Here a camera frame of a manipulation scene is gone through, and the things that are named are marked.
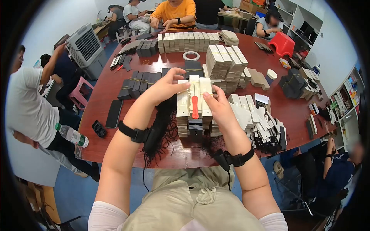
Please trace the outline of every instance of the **white container lid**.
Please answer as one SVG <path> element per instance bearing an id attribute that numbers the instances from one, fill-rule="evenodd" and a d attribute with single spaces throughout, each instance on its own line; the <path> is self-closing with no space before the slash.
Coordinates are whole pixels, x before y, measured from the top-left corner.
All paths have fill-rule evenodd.
<path id="1" fill-rule="evenodd" d="M 267 76 L 270 77 L 270 79 L 276 79 L 278 75 L 271 69 L 267 70 Z"/>

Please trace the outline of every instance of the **air cooler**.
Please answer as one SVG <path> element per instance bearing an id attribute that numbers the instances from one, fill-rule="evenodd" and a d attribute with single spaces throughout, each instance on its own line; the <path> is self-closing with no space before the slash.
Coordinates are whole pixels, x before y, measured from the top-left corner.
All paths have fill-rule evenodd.
<path id="1" fill-rule="evenodd" d="M 91 24 L 78 29 L 65 42 L 78 66 L 90 79 L 98 79 L 108 59 Z"/>

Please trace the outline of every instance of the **beige apron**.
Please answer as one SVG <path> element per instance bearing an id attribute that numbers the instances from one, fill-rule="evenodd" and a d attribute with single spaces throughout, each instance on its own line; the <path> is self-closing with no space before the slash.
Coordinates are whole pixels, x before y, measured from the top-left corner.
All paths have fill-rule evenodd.
<path id="1" fill-rule="evenodd" d="M 230 175 L 232 187 L 233 170 Z M 177 231 L 193 219 L 210 231 L 264 230 L 228 190 L 228 180 L 227 172 L 220 166 L 157 169 L 152 191 L 127 218 L 122 231 Z"/>

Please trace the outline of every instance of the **navy shirt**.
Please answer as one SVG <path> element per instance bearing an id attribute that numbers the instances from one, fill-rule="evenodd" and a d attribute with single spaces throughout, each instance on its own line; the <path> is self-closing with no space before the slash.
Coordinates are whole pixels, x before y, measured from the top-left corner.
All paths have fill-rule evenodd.
<path id="1" fill-rule="evenodd" d="M 308 195 L 311 197 L 331 197 L 338 194 L 351 179 L 354 172 L 354 165 L 348 161 L 348 152 L 333 156 L 332 166 L 329 168 L 325 179 L 324 164 L 317 169 L 317 184 L 312 188 Z"/>
<path id="2" fill-rule="evenodd" d="M 75 77 L 76 65 L 68 57 L 67 51 L 57 59 L 54 67 L 53 75 L 57 74 L 63 80 L 63 84 L 70 84 Z"/>

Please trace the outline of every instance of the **pink stool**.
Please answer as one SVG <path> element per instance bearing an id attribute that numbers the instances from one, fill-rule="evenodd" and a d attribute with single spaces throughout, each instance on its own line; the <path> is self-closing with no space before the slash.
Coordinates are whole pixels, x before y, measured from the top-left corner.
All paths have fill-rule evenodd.
<path id="1" fill-rule="evenodd" d="M 78 82 L 77 87 L 72 91 L 72 93 L 69 94 L 69 97 L 71 98 L 72 102 L 76 104 L 76 106 L 81 111 L 85 110 L 87 106 L 87 100 L 85 99 L 84 95 L 88 94 L 88 89 L 86 89 L 86 87 L 83 84 L 86 84 L 91 89 L 94 89 L 94 87 L 86 79 L 80 77 L 80 81 Z"/>
<path id="2" fill-rule="evenodd" d="M 289 57 L 292 57 L 295 42 L 288 35 L 277 32 L 269 42 L 269 45 L 271 44 L 275 46 L 276 53 L 279 56 L 289 55 Z"/>

